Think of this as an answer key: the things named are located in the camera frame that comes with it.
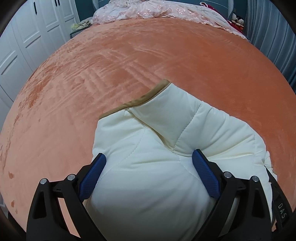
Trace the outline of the cream quilted jacket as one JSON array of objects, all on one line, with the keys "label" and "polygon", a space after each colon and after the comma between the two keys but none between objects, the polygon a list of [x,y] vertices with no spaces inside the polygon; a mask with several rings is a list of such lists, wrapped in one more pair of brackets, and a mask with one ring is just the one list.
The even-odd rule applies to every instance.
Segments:
[{"label": "cream quilted jacket", "polygon": [[270,154],[246,122],[162,81],[97,123],[104,167],[86,210],[107,240],[191,240],[215,200],[192,163],[200,149],[222,171],[257,176],[272,201]]}]

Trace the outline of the orange plush bedspread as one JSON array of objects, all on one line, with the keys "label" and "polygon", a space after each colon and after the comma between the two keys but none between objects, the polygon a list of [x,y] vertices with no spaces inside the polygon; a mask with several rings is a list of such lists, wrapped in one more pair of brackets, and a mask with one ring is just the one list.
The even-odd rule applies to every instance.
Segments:
[{"label": "orange plush bedspread", "polygon": [[17,95],[1,130],[1,194],[22,228],[39,180],[61,180],[88,164],[99,117],[163,79],[247,122],[295,207],[295,93],[276,66],[224,30],[136,19],[84,30]]}]

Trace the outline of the dark nightstand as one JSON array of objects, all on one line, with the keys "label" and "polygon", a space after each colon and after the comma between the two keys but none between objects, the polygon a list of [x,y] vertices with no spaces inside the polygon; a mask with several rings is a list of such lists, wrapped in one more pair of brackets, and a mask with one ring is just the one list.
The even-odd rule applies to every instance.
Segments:
[{"label": "dark nightstand", "polygon": [[76,31],[70,33],[70,39],[73,39],[75,36],[77,36],[78,34],[80,34],[83,31],[84,31],[84,29],[82,29],[82,30],[76,30]]}]

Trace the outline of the yellow items on nightstand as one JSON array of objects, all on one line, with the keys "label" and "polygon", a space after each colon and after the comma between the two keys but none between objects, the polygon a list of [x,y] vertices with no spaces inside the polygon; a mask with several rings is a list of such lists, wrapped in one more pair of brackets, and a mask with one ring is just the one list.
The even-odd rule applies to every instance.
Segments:
[{"label": "yellow items on nightstand", "polygon": [[71,30],[72,30],[72,32],[75,32],[75,31],[79,31],[79,30],[84,30],[86,28],[89,28],[90,26],[91,26],[90,20],[83,20],[79,23],[74,23],[71,26]]}]

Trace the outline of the white wardrobe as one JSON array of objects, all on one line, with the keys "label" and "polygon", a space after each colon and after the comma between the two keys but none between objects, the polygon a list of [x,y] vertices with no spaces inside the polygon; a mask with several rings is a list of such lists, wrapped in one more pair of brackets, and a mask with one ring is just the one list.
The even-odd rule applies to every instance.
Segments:
[{"label": "white wardrobe", "polygon": [[26,1],[1,35],[1,123],[32,73],[70,40],[75,1]]}]

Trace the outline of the grey blue curtain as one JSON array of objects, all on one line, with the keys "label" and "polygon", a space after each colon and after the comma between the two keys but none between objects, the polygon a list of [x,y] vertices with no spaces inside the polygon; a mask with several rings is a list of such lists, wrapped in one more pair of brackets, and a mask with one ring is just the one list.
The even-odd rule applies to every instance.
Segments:
[{"label": "grey blue curtain", "polygon": [[271,1],[248,1],[245,35],[295,91],[295,33]]}]

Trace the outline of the plush toy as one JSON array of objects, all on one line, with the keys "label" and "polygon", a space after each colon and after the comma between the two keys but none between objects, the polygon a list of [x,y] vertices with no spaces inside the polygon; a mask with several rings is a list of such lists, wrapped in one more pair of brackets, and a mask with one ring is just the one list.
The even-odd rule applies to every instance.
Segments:
[{"label": "plush toy", "polygon": [[229,18],[228,18],[229,24],[235,28],[236,30],[238,30],[239,32],[243,32],[244,30],[244,20],[236,15],[236,13],[232,13]]}]

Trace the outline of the pink embroidered quilt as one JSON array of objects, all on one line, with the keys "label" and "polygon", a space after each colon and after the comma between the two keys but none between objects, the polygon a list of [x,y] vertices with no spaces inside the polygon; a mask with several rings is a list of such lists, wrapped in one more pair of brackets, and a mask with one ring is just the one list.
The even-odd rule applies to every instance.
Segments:
[{"label": "pink embroidered quilt", "polygon": [[176,1],[109,1],[95,11],[91,24],[107,24],[129,19],[175,18],[225,30],[246,39],[229,21],[210,8]]}]

